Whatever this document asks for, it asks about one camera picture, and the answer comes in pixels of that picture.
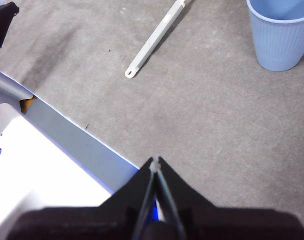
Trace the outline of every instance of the ribbed cup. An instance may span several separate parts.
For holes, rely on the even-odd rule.
[[[259,64],[274,72],[293,68],[304,54],[304,0],[246,1]]]

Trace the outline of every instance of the white plastic handle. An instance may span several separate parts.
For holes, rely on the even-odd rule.
[[[149,55],[156,48],[160,40],[169,30],[170,26],[177,19],[183,8],[185,7],[184,0],[176,0],[167,14],[164,16],[162,21],[158,24],[154,32],[145,42],[141,50],[135,56],[127,70],[125,71],[125,76],[128,79],[131,79],[135,76],[135,74],[142,67],[144,62],[148,59]]]

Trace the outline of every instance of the cup rim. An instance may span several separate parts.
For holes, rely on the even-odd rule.
[[[297,19],[291,19],[291,20],[278,20],[278,19],[273,19],[273,18],[269,18],[266,16],[261,15],[260,13],[258,13],[252,6],[251,4],[251,0],[246,0],[247,6],[250,9],[250,11],[257,16],[259,19],[265,20],[267,22],[270,23],[275,23],[275,24],[295,24],[295,23],[299,23],[299,22],[303,22],[304,21],[304,17],[301,18],[297,18]]]

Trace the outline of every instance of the black object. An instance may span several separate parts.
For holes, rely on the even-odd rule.
[[[144,218],[157,196],[164,222]],[[143,167],[100,207],[45,208],[23,214],[8,240],[304,240],[304,227],[272,209],[220,208],[161,158]]]
[[[13,17],[18,13],[19,8],[12,1],[0,6],[0,48],[2,48]]]

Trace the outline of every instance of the blue plastic cup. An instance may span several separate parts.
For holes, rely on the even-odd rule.
[[[258,63],[281,72],[304,54],[304,0],[246,0]]]

